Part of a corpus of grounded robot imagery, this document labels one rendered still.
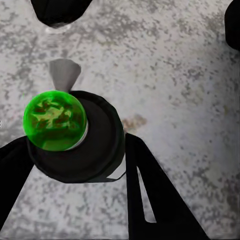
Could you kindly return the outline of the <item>insectifuge atomizer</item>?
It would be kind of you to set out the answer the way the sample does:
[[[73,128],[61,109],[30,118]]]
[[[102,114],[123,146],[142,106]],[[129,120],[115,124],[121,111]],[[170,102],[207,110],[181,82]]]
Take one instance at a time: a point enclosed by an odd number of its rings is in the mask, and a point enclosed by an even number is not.
[[[47,177],[64,184],[108,183],[126,174],[125,131],[104,97],[71,91],[82,72],[72,60],[48,65],[55,90],[32,99],[23,114],[29,156]]]

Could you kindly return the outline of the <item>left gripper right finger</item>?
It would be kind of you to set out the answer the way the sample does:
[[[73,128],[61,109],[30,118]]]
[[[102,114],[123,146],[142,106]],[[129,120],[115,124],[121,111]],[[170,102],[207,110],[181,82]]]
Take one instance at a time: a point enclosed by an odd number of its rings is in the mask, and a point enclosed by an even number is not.
[[[125,134],[129,240],[210,240],[145,142]],[[145,220],[137,167],[156,223]]]

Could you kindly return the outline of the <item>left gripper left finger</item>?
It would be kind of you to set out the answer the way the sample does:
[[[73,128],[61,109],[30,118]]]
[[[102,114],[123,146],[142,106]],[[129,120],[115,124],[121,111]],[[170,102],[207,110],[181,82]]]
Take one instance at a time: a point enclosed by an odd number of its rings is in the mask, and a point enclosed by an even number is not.
[[[35,165],[29,155],[27,137],[0,148],[0,231]]]

